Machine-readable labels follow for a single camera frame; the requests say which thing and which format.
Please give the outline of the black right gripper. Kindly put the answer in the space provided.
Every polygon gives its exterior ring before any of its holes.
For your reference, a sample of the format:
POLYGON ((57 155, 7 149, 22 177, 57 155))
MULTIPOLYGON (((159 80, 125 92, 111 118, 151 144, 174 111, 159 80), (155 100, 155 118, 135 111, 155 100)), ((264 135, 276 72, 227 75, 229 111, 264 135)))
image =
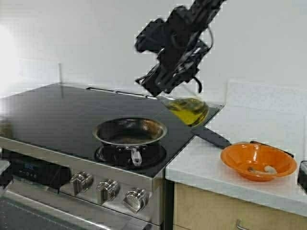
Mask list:
POLYGON ((156 64, 146 75, 135 82, 151 96, 170 94, 174 88, 192 78, 190 72, 175 72, 175 67, 186 52, 189 43, 195 43, 208 27, 209 9, 184 6, 176 7, 166 21, 158 18, 150 21, 136 37, 137 52, 150 51, 158 55, 156 64))

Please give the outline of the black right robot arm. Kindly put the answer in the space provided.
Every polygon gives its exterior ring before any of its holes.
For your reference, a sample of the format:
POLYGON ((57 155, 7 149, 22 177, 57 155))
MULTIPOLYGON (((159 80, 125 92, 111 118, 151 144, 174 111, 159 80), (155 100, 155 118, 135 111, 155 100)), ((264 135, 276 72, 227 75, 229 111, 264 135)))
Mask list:
POLYGON ((210 28, 222 4, 222 0, 196 0, 190 8, 175 7, 167 20, 150 21, 136 37, 135 49, 155 53, 158 63, 136 82, 156 97, 195 80, 198 65, 212 48, 200 35, 210 28))

